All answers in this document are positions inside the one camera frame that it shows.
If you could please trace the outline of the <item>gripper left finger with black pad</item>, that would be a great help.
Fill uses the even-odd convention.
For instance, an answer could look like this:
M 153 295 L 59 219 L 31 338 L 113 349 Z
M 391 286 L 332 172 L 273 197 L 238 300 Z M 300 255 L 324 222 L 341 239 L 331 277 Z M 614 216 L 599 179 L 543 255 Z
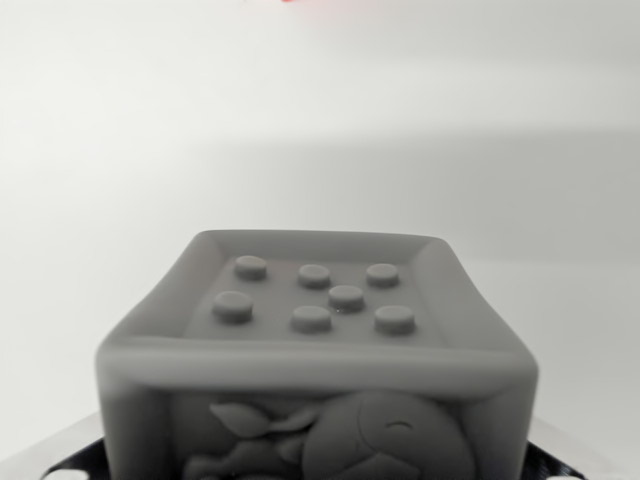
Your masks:
M 44 479 L 51 472 L 109 479 L 99 413 L 91 414 L 1 462 L 2 479 Z

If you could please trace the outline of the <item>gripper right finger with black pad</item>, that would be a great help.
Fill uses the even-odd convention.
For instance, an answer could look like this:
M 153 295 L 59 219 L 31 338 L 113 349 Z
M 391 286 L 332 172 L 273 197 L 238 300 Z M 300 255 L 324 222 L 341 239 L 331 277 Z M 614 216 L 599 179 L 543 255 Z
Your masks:
M 534 417 L 521 479 L 638 479 L 601 453 Z

